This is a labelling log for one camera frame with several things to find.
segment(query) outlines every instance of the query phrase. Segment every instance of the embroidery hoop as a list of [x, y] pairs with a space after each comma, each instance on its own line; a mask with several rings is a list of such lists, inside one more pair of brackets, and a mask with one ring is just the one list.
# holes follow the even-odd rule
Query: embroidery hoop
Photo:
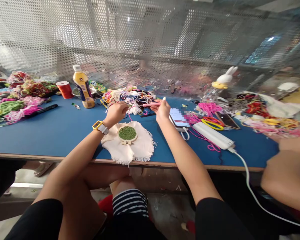
[[128, 144], [128, 145], [131, 145], [132, 142], [134, 142], [134, 141], [137, 139], [137, 131], [135, 130], [134, 127], [131, 127], [131, 128], [134, 129], [136, 135], [135, 135], [135, 137], [134, 137], [133, 139], [125, 140], [125, 139], [120, 138], [120, 136], [119, 136], [119, 131], [120, 131], [120, 129], [121, 129], [121, 128], [124, 128], [124, 127], [131, 127], [131, 126], [123, 126], [123, 127], [120, 127], [120, 128], [117, 130], [117, 137], [118, 137], [118, 138], [120, 139], [120, 141], [122, 142], [122, 145], [127, 145], [127, 144]]

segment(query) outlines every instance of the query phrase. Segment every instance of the blue table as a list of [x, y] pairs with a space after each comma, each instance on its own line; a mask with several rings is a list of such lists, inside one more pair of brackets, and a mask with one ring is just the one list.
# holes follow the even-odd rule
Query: blue table
[[[55, 103], [59, 107], [17, 124], [0, 127], [0, 158], [61, 161], [92, 130], [91, 126], [106, 116], [104, 106], [96, 105], [92, 109], [85, 109], [76, 98], [66, 100], [61, 96], [53, 96], [52, 99], [52, 102], [43, 104], [42, 107]], [[181, 104], [188, 104], [188, 110], [192, 111], [195, 108], [192, 102], [182, 98], [168, 97], [167, 101], [171, 107], [181, 109]], [[74, 108], [72, 102], [78, 104], [81, 111]], [[130, 116], [151, 132], [153, 139], [158, 143], [151, 161], [133, 162], [132, 165], [176, 167], [156, 117]], [[129, 118], [125, 118], [122, 122], [129, 121]], [[262, 171], [266, 161], [278, 152], [278, 146], [274, 141], [263, 134], [256, 134], [248, 127], [242, 126], [241, 130], [221, 133], [235, 142], [235, 149], [246, 160], [250, 171]], [[190, 134], [188, 144], [208, 169], [244, 170], [241, 160], [229, 151], [222, 151], [223, 165], [220, 165], [219, 153], [210, 151], [206, 141]], [[113, 163], [109, 152], [101, 145], [96, 150], [94, 158], [95, 162]]]

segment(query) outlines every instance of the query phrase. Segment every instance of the green embroidery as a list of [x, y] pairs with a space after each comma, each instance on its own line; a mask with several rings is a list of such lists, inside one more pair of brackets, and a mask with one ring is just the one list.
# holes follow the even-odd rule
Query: green embroidery
[[123, 140], [131, 140], [136, 136], [136, 131], [133, 127], [123, 127], [119, 130], [118, 135]]

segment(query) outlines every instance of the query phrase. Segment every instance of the person's arm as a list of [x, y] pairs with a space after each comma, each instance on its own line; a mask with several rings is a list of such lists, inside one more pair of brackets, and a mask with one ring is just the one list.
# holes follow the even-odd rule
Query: person's arm
[[162, 101], [157, 100], [157, 102], [161, 102], [161, 105], [159, 107], [152, 106], [151, 110], [157, 114], [157, 122], [171, 149], [178, 169], [191, 189], [196, 205], [201, 199], [208, 197], [222, 200], [204, 164], [170, 121], [171, 107], [165, 98]]
[[[106, 118], [103, 120], [104, 125], [110, 129], [123, 119], [127, 109], [128, 106], [125, 102], [112, 105], [107, 112]], [[54, 198], [63, 202], [72, 181], [78, 177], [92, 160], [103, 136], [99, 130], [91, 131], [50, 173], [42, 191], [33, 203], [47, 198]]]
[[300, 211], [300, 137], [274, 139], [280, 152], [267, 162], [261, 187], [273, 198]]

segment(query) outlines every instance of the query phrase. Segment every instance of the green yarn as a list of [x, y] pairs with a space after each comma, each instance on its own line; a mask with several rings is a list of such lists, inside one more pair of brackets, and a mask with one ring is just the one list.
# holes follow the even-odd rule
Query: green yarn
[[119, 130], [118, 135], [123, 140], [131, 140], [135, 138], [136, 131], [133, 127], [126, 126]]
[[24, 108], [23, 101], [6, 101], [0, 103], [0, 118], [3, 118], [6, 114], [10, 113], [11, 111], [18, 111]]

